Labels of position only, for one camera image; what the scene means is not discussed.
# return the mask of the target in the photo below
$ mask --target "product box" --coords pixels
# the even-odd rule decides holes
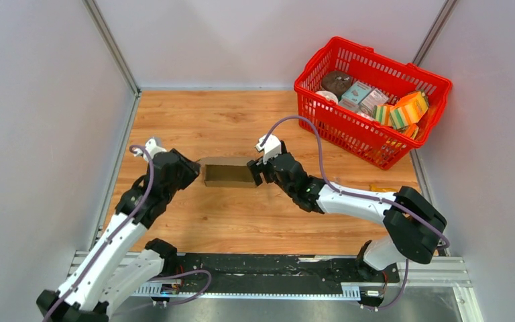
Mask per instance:
[[[378,121],[378,123],[392,127],[393,124],[392,119],[390,119],[390,112],[393,108],[394,106],[389,104],[376,105],[372,117]]]
[[[390,112],[394,129],[401,129],[419,122],[428,109],[429,102],[423,91],[402,97]]]
[[[388,102],[389,97],[378,89],[373,89],[366,97],[360,102],[360,111],[365,114],[374,114],[374,107]]]
[[[360,110],[360,102],[365,99],[372,91],[372,88],[363,82],[356,81],[343,94],[339,105],[357,113]]]
[[[414,139],[417,136],[417,133],[419,132],[419,127],[417,126],[417,124],[412,124],[399,129],[398,132],[404,134],[408,138]]]

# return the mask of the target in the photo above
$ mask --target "gray wall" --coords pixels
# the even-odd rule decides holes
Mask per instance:
[[[515,321],[515,2],[460,1],[424,68],[453,81],[421,149],[486,321]]]
[[[131,104],[80,1],[0,1],[0,321],[89,247]]]
[[[292,88],[333,36],[410,62],[444,0],[97,2],[142,87]]]

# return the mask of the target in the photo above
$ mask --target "white arm segment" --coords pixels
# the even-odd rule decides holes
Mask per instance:
[[[331,184],[341,191],[361,193],[378,198],[395,199],[394,193],[374,193],[371,191],[347,188],[346,186],[341,186],[334,182],[331,182]],[[374,200],[341,195],[327,184],[321,189],[317,204],[324,213],[342,213],[343,215],[369,220],[378,225],[383,225],[384,211],[391,207],[388,204],[379,203]]]
[[[78,267],[68,279],[58,287],[60,296],[62,296],[73,284],[77,277],[82,274],[82,270],[88,265],[90,259],[97,253],[100,246],[105,243],[107,236],[109,236],[117,226],[127,219],[124,213],[113,215],[109,224],[100,237],[99,241],[95,244],[94,248],[90,251],[84,262]],[[127,251],[145,234],[147,228],[139,224],[134,225],[130,221],[123,229],[113,238],[112,242],[106,246],[97,261],[93,264],[92,268],[86,274],[80,286],[74,290],[66,298],[66,303],[73,305],[80,303],[80,310],[92,311],[98,303],[102,290],[104,289],[106,281],[113,275],[116,267],[119,265]]]
[[[143,250],[125,268],[107,281],[99,302],[108,302],[107,316],[111,318],[117,308],[143,283],[163,271],[165,261],[153,250]]]
[[[395,199],[394,193],[375,193],[371,191],[358,190],[341,186],[331,182],[339,190],[361,193],[378,198]],[[369,220],[378,225],[383,225],[384,211],[391,208],[388,204],[378,201],[340,195],[328,185],[325,185],[320,193],[317,204],[324,213],[342,213],[356,218]],[[399,251],[390,236],[375,240],[368,245],[364,253],[364,262],[375,270],[383,270],[390,264],[406,260]]]
[[[364,252],[364,262],[375,270],[383,270],[390,264],[405,260],[406,256],[398,251],[390,236],[373,240]]]

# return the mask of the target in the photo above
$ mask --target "wood grain floor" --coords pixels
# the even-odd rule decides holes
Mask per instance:
[[[151,136],[166,149],[176,148],[191,160],[205,156],[260,156],[253,148],[280,118],[296,114],[292,91],[157,91],[139,103],[129,144],[145,144]],[[304,169],[320,176],[314,136],[287,121],[274,132]],[[330,180],[368,189],[417,187],[411,160],[405,157],[388,171],[323,142]],[[121,194],[145,174],[146,163],[126,153],[106,223]],[[357,254],[369,239],[386,234],[383,227],[345,215],[301,211],[275,185],[255,189],[205,187],[199,177],[179,191],[167,211],[139,240],[141,251],[153,238],[179,252],[251,254]]]

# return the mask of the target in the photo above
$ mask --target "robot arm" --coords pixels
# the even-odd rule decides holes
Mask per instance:
[[[154,173],[151,175],[148,167],[147,174],[123,193],[104,234],[76,272],[56,291],[44,290],[38,297],[37,306],[43,315],[55,303],[60,303],[53,310],[50,321],[108,321],[141,284],[163,271],[174,273],[175,263],[171,259],[176,256],[176,248],[155,239],[147,244],[136,260],[114,274],[129,249],[165,212],[175,193],[185,189],[200,173],[200,164],[190,161],[175,149],[168,152],[155,138],[147,141],[146,151],[152,157]],[[135,155],[147,160],[142,152]],[[146,195],[151,178],[151,191]],[[129,218],[143,197],[145,201]]]
[[[447,224],[445,218],[416,190],[403,186],[397,193],[375,193],[334,182],[329,185],[322,178],[308,175],[301,163],[287,152],[283,141],[275,136],[270,136],[262,145],[263,141],[264,137],[260,138],[255,147],[263,151],[264,156],[248,163],[256,184],[263,180],[275,183],[305,211],[350,215],[383,225],[388,230],[389,236],[368,241],[360,249],[357,270],[361,276],[369,279],[406,258],[421,264],[431,261],[439,236],[411,216],[405,216],[397,207],[382,202],[387,199],[404,205],[443,232]]]

